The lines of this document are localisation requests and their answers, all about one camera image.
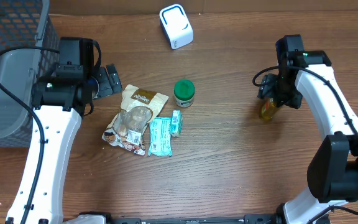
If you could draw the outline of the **yellow dish soap bottle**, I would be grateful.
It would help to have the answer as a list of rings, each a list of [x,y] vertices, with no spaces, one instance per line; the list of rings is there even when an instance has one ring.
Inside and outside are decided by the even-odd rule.
[[[269,121],[279,110],[277,102],[273,98],[267,98],[259,108],[259,117],[264,121]]]

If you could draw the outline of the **brown white snack bag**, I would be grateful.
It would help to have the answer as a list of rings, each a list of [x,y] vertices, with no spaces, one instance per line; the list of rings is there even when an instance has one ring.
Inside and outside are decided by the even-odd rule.
[[[143,156],[144,131],[167,101],[167,95],[127,85],[122,92],[120,110],[103,132],[102,140]]]

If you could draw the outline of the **green lid seasoning jar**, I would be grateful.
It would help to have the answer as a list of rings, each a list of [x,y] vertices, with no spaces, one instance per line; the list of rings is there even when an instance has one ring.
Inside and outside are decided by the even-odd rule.
[[[194,102],[195,86],[190,80],[179,80],[174,87],[175,103],[182,108],[191,106]]]

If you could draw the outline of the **Kleenex pocket tissue pack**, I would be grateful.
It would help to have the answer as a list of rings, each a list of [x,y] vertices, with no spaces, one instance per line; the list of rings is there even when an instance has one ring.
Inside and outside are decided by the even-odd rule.
[[[171,123],[170,123],[170,134],[173,137],[180,137],[183,125],[183,117],[180,110],[173,110]]]

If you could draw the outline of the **mint green wipes pack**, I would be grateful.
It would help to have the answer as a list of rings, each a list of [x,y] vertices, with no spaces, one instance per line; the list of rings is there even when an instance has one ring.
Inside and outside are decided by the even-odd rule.
[[[148,156],[172,156],[171,118],[156,117],[150,124],[150,147]]]

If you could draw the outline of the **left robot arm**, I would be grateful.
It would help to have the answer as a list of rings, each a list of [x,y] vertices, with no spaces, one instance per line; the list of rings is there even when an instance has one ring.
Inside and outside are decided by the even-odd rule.
[[[6,223],[62,223],[70,151],[85,109],[121,90],[117,74],[101,66],[97,41],[60,39],[58,61],[32,87],[32,138]]]

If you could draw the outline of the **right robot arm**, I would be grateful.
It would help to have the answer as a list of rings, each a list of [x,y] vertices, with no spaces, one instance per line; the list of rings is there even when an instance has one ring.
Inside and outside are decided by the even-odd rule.
[[[300,35],[276,44],[278,63],[257,76],[261,119],[268,121],[284,106],[307,102],[322,143],[307,170],[307,187],[272,215],[246,215],[247,223],[329,223],[329,213],[358,201],[358,117],[322,50],[307,51]]]

